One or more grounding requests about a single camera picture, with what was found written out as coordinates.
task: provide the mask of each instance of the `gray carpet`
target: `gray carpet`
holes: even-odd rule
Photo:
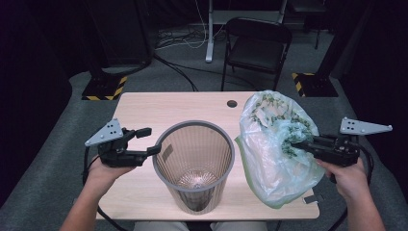
[[[319,49],[315,50],[316,34],[305,35],[300,31],[293,34],[293,45],[277,90],[299,103],[314,120],[321,134],[337,134],[344,116],[356,118],[339,82],[332,79],[339,97],[301,98],[295,90],[291,76],[293,72],[315,72],[332,36],[323,32]],[[220,73],[224,44],[224,41],[216,42],[214,60],[211,64],[205,63],[205,44],[196,49],[187,45],[171,46],[156,53],[169,62]],[[109,71],[117,72],[124,69],[110,68]],[[219,91],[221,79],[219,74],[181,69],[200,91]],[[240,69],[234,74],[241,77],[258,75]],[[81,93],[89,78],[88,73],[80,73],[70,79],[73,93],[69,104],[41,151],[1,208],[0,230],[58,230],[63,223],[73,199],[82,189],[84,141],[112,118],[117,105],[117,100],[81,100]],[[268,88],[272,83],[265,75],[260,78],[252,78],[257,79],[253,81],[257,88],[265,86]],[[254,90],[243,80],[229,77],[227,81],[226,90]],[[191,91],[191,85],[172,69],[153,60],[149,67],[129,76],[123,91]],[[371,151],[374,157],[375,169],[370,187],[387,229],[407,230],[408,208],[396,180],[380,163],[365,138],[361,138],[361,144]],[[345,205],[335,185],[323,179],[314,190],[315,194],[321,194],[325,198],[319,204],[319,218],[284,220],[279,230],[327,230],[338,219]],[[131,220],[120,220],[119,223],[129,230],[132,230],[134,224]],[[270,221],[268,229],[274,230],[276,224],[277,221]],[[347,224],[344,222],[338,230],[346,229]],[[114,229],[107,221],[99,220],[96,230]]]

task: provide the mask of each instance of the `forearm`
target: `forearm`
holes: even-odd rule
[[[347,202],[348,230],[350,231],[383,231],[385,230],[382,219],[370,196],[360,200]]]
[[[93,230],[100,198],[92,187],[84,186],[61,230]]]

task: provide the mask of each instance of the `wrist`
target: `wrist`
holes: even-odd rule
[[[353,196],[345,196],[344,197],[345,203],[347,204],[347,207],[350,206],[359,206],[359,205],[366,205],[368,203],[372,203],[372,197],[370,192],[362,192],[362,193],[356,193]]]
[[[100,200],[102,196],[109,190],[109,188],[114,184],[115,180],[100,180],[92,179],[87,181],[84,186],[83,191],[90,197]]]

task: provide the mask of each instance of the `handheld controller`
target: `handheld controller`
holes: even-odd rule
[[[132,138],[150,136],[151,128],[127,130],[120,128],[116,118],[101,128],[95,135],[85,142],[85,146],[97,145],[101,162],[109,167],[141,167],[147,157],[160,153],[160,144],[148,147],[146,151],[127,150],[128,141]]]
[[[312,153],[316,159],[341,167],[356,164],[360,156],[359,144],[352,142],[349,136],[313,137],[313,141],[293,143],[292,146]],[[336,183],[334,174],[330,181]]]

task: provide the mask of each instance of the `black chair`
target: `black chair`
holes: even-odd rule
[[[318,34],[316,36],[315,49],[319,47],[321,24],[327,11],[324,2],[324,0],[288,0],[286,4],[288,11],[294,15],[315,16],[318,18]]]
[[[283,63],[292,42],[292,33],[283,24],[252,18],[235,17],[225,25],[227,44],[221,91],[224,90],[226,66],[261,71],[275,75],[276,90]]]

